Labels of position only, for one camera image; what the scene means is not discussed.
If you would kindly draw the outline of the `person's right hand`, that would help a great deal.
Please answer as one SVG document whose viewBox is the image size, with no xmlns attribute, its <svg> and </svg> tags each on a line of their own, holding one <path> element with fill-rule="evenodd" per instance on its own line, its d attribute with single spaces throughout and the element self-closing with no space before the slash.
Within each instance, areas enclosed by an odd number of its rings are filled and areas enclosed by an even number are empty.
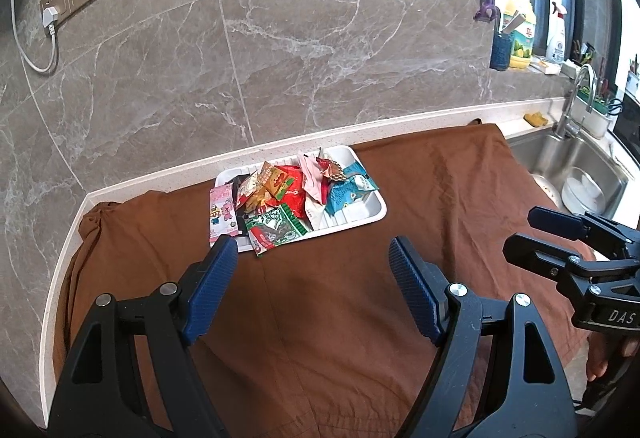
<svg viewBox="0 0 640 438">
<path fill-rule="evenodd" d="M 639 349 L 638 337 L 627 338 L 623 342 L 613 335 L 592 332 L 588 337 L 588 358 L 586 375 L 588 382 L 602 377 L 608 369 L 608 362 L 615 351 L 624 358 L 634 357 Z"/>
</svg>

